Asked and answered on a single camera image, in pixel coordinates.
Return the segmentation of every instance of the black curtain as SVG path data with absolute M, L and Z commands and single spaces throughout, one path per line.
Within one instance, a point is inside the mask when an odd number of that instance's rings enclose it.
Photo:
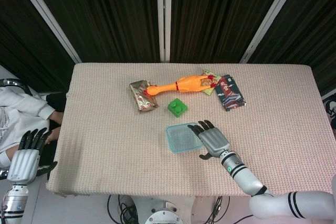
M 0 9 L 0 65 L 38 92 L 67 91 L 74 63 L 30 0 Z
M 309 65 L 322 95 L 336 88 L 336 0 L 287 0 L 248 63 Z
M 171 62 L 238 63 L 273 0 L 172 0 Z
M 160 62 L 157 0 L 44 0 L 83 62 Z

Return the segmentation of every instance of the black stripe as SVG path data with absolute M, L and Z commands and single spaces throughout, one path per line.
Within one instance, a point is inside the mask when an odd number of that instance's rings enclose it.
M 241 163 L 240 165 L 237 165 L 235 168 L 233 168 L 233 169 L 231 170 L 231 172 L 230 172 L 230 175 L 232 175 L 233 172 L 234 172 L 237 168 L 240 168 L 240 167 L 242 167 L 243 165 L 244 165 L 244 164 Z
M 15 219 L 15 218 L 22 218 L 23 215 L 16 215 L 16 216 L 5 216 L 5 219 Z
M 302 216 L 302 214 L 300 213 L 299 208 L 298 208 L 298 205 L 296 204 L 296 193 L 297 193 L 297 191 L 296 191 L 295 193 L 293 193 L 293 202 L 294 202 L 294 206 L 295 206 L 296 212 L 298 212 L 298 215 L 299 215 L 301 218 L 305 219 L 305 217 Z
M 239 173 L 241 170 L 244 170 L 245 168 L 247 168 L 247 167 L 245 166 L 245 167 L 242 167 L 241 169 L 239 169 L 239 170 L 232 176 L 232 178 L 234 178 L 234 177 L 237 175 L 237 173 Z
M 231 154 L 227 155 L 226 157 L 224 157 L 223 160 L 222 160 L 222 165 L 224 164 L 224 162 L 225 162 L 229 157 L 232 157 L 233 155 L 236 155 L 236 153 L 231 153 Z
M 296 218 L 298 218 L 298 216 L 295 214 L 295 212 L 294 212 L 294 209 L 293 209 L 293 206 L 292 206 L 292 202 L 290 201 L 290 195 L 291 195 L 292 193 L 290 192 L 289 194 L 288 194 L 288 204 L 289 204 L 289 208 L 290 208 L 290 210 L 292 211 L 292 213 L 293 213 L 293 215 L 296 217 Z
M 254 196 L 264 194 L 264 192 L 266 192 L 266 190 L 267 190 L 267 187 L 263 186 L 256 194 L 254 194 Z
M 24 211 L 4 211 L 4 214 L 23 214 Z

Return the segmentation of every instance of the white jacket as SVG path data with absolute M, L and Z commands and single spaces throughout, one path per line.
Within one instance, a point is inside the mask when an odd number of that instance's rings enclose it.
M 18 145 L 27 131 L 49 128 L 53 112 L 45 100 L 0 88 L 0 168 L 11 164 L 5 151 Z

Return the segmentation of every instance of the human hand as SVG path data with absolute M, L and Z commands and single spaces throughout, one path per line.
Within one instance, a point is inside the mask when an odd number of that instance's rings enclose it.
M 63 121 L 63 115 L 64 115 L 64 113 L 62 113 L 62 112 L 58 112 L 58 111 L 55 110 L 55 111 L 50 115 L 49 119 L 50 119 L 50 120 L 53 120 L 53 121 L 55 121 L 56 123 L 58 123 L 59 125 L 61 125 L 61 124 L 62 124 L 62 121 Z
M 48 136 L 46 140 L 46 144 L 50 144 L 51 141 L 56 141 L 59 138 L 59 133 L 61 131 L 61 127 L 57 127 L 51 131 L 51 134 Z

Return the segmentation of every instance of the gray floor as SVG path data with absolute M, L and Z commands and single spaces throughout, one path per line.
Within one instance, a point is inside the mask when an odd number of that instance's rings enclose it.
M 66 198 L 54 195 L 45 187 L 46 177 L 36 179 L 29 185 L 29 200 L 25 210 L 22 224 L 89 224 L 89 223 L 112 223 L 107 214 L 107 195 L 92 196 L 68 196 Z M 7 181 L 0 182 L 0 196 L 10 188 Z M 192 224 L 202 224 L 208 218 L 215 197 L 197 197 L 192 210 Z M 218 224 L 232 224 L 241 217 L 250 215 L 248 209 L 249 197 L 231 197 L 230 206 L 225 217 Z M 221 212 L 225 210 L 228 198 L 223 198 Z M 110 203 L 111 214 L 116 219 L 117 197 L 113 196 Z M 268 220 L 259 220 L 254 217 L 245 219 L 241 224 L 332 224 L 331 221 L 321 220 L 299 220 L 293 218 L 273 218 Z

